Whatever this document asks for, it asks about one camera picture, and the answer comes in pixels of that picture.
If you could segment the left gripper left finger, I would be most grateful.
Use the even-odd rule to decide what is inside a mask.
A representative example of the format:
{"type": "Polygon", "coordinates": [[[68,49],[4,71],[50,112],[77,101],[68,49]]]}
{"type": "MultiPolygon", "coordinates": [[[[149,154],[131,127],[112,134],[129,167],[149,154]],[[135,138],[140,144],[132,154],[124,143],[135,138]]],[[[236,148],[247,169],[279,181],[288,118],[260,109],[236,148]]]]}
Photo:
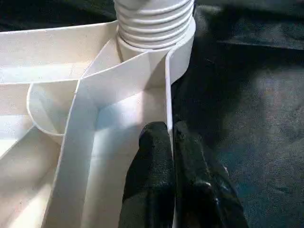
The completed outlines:
{"type": "Polygon", "coordinates": [[[172,227],[175,174],[164,122],[152,122],[142,129],[123,193],[120,228],[172,227]]]}

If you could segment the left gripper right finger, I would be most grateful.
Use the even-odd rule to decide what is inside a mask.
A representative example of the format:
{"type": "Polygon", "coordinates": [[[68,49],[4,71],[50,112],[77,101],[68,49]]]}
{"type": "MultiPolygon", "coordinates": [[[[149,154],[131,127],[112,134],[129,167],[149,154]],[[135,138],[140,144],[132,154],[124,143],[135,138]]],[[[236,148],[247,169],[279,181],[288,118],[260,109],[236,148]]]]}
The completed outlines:
{"type": "Polygon", "coordinates": [[[247,228],[228,172],[202,137],[179,121],[173,128],[179,228],[247,228]]]}

